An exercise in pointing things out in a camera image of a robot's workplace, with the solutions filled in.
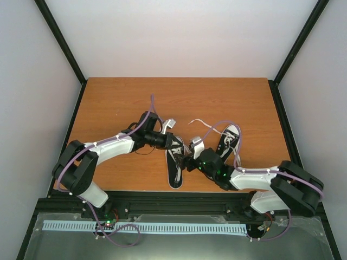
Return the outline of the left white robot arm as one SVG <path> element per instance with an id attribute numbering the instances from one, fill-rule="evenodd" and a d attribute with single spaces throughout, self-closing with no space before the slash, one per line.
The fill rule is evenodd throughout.
<path id="1" fill-rule="evenodd" d="M 62 185 L 63 192 L 93 205 L 99 217 L 109 217 L 113 205 L 108 201 L 108 194 L 93 181 L 96 167 L 117 156 L 136 152 L 146 145 L 159 150 L 181 147 L 182 142 L 168 131 L 175 124 L 174 119 L 162 122 L 156 113 L 146 111 L 138 122 L 131 123 L 115 136 L 97 142 L 71 141 L 52 170 L 56 186 Z"/>

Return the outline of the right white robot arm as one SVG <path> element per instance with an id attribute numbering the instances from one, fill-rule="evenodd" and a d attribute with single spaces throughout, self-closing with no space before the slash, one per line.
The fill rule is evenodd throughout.
<path id="1" fill-rule="evenodd" d="M 225 191 L 252 190 L 249 207 L 259 214 L 290 210 L 312 217 L 324 195 L 322 181 L 287 160 L 270 168 L 235 167 L 209 148 L 184 156 L 181 165 L 199 170 Z"/>

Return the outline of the green lit circuit board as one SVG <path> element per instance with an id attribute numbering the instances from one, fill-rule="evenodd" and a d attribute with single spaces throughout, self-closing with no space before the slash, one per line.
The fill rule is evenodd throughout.
<path id="1" fill-rule="evenodd" d="M 116 223 L 119 221 L 118 210 L 112 209 L 106 218 L 107 219 L 104 221 L 102 226 L 106 228 L 114 228 Z"/>

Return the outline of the black aluminium frame rail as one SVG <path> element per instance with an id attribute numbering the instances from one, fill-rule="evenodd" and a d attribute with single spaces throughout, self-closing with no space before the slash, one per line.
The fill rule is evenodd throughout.
<path id="1" fill-rule="evenodd" d="M 246 202 L 250 197 L 240 192 L 134 192 L 107 191 L 109 202 L 95 208 L 99 220 L 106 220 L 112 209 L 118 210 L 119 220 L 128 220 L 140 215 L 193 215 L 223 216 L 226 220 L 241 223 L 261 223 L 268 214 L 250 217 Z M 47 198 L 37 201 L 33 215 L 39 213 L 80 213 L 82 218 L 95 219 L 90 208 L 81 199 L 53 191 Z"/>

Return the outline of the left black frame post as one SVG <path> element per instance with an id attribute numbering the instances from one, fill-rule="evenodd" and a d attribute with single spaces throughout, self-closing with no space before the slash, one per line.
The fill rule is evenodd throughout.
<path id="1" fill-rule="evenodd" d="M 40 11 L 42 17 L 44 18 L 47 26 L 52 32 L 54 38 L 56 39 L 60 49 L 62 50 L 64 56 L 66 57 L 71 69 L 73 70 L 78 82 L 84 86 L 87 82 L 77 60 L 75 59 L 59 25 L 57 24 L 48 4 L 44 0 L 34 0 L 38 10 Z"/>

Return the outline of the black frame post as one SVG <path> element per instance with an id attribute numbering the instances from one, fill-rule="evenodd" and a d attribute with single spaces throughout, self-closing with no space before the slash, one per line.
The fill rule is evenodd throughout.
<path id="1" fill-rule="evenodd" d="M 300 33 L 298 34 L 294 44 L 292 45 L 290 51 L 288 52 L 286 58 L 284 59 L 284 62 L 282 63 L 279 71 L 277 72 L 273 82 L 276 87 L 279 87 L 280 82 L 286 75 L 287 71 L 289 70 L 290 66 L 292 65 L 295 57 L 300 52 L 302 46 L 304 45 L 305 41 L 307 40 L 309 34 L 311 33 L 312 29 L 318 22 L 321 14 L 325 10 L 326 6 L 328 5 L 329 0 L 318 0 L 312 9 L 310 15 L 308 16 L 305 24 L 303 25 Z"/>
<path id="2" fill-rule="evenodd" d="M 54 38 L 56 39 L 60 49 L 62 50 L 64 56 L 66 57 L 71 69 L 73 70 L 78 82 L 84 86 L 87 82 L 77 60 L 75 59 L 59 25 L 57 24 L 48 4 L 44 0 L 34 0 L 38 10 L 40 11 L 42 17 L 44 18 L 47 26 L 52 32 Z"/>

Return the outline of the right black frame post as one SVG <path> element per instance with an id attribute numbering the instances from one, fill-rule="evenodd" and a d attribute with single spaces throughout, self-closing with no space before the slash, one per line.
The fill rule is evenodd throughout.
<path id="1" fill-rule="evenodd" d="M 307 40 L 309 34 L 311 33 L 312 29 L 318 22 L 321 14 L 325 10 L 326 6 L 328 5 L 329 0 L 318 0 L 312 9 L 310 15 L 308 16 L 305 24 L 303 25 L 300 33 L 298 34 L 294 44 L 292 45 L 290 51 L 288 52 L 286 58 L 284 59 L 284 62 L 282 63 L 279 71 L 277 72 L 273 82 L 276 87 L 279 87 L 280 82 L 286 75 L 287 71 L 289 70 L 290 66 L 292 65 L 295 57 L 300 52 L 302 46 L 304 45 L 305 41 Z"/>

